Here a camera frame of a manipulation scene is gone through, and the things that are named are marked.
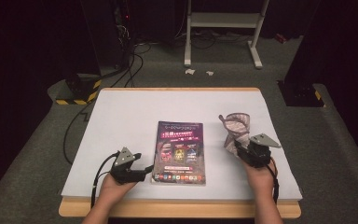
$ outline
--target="white metal frame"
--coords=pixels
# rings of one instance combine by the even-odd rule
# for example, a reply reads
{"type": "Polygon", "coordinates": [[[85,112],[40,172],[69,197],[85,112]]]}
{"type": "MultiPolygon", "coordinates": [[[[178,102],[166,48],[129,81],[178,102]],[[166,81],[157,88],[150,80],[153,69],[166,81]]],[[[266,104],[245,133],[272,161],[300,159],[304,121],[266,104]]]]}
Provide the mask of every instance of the white metal frame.
{"type": "Polygon", "coordinates": [[[255,45],[260,35],[260,30],[266,17],[269,0],[264,0],[260,13],[210,13],[192,12],[191,0],[187,4],[187,32],[185,48],[185,66],[191,65],[191,28],[192,27],[231,27],[254,28],[253,40],[248,41],[249,50],[255,62],[255,67],[261,69],[263,64],[258,56],[255,45]]]}

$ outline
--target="colorful book cover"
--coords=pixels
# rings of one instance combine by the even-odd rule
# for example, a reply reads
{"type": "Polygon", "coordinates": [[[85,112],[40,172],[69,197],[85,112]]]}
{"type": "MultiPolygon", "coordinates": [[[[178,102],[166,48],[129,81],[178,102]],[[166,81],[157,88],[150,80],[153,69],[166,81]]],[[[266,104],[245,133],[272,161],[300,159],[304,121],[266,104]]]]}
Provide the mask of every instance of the colorful book cover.
{"type": "Polygon", "coordinates": [[[205,185],[202,123],[158,122],[152,182],[205,185]]]}

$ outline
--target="paper scrap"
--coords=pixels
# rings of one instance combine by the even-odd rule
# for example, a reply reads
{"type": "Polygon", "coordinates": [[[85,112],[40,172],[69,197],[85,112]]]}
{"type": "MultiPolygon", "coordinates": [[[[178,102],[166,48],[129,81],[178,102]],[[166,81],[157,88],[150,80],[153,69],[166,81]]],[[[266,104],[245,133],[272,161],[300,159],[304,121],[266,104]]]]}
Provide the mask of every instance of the paper scrap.
{"type": "Polygon", "coordinates": [[[187,69],[186,72],[185,72],[185,74],[194,75],[194,72],[195,72],[195,71],[196,71],[196,70],[193,70],[193,69],[187,69]]]}

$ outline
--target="book cover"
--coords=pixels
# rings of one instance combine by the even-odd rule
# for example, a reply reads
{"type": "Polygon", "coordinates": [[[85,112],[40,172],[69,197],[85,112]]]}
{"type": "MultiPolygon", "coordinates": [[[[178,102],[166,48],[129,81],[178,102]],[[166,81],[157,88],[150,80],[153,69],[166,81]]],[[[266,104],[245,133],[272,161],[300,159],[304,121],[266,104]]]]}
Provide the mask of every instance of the book cover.
{"type": "Polygon", "coordinates": [[[158,122],[152,183],[206,184],[202,123],[158,122]]]}

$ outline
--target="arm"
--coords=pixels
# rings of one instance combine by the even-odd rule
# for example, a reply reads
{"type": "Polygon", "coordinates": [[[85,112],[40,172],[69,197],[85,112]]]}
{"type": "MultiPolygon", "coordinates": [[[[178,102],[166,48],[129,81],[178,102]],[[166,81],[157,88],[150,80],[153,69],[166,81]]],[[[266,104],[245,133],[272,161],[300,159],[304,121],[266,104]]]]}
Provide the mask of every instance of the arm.
{"type": "MultiPolygon", "coordinates": [[[[242,163],[248,176],[249,185],[255,195],[255,223],[283,223],[272,198],[274,184],[269,170],[266,167],[256,169],[244,161],[242,163]]],[[[276,173],[272,162],[269,163],[269,167],[276,173]]]]}
{"type": "Polygon", "coordinates": [[[112,210],[113,206],[117,204],[135,185],[136,183],[119,185],[110,174],[107,174],[103,179],[100,196],[98,197],[97,202],[91,208],[82,223],[107,223],[110,210],[112,210]]]}

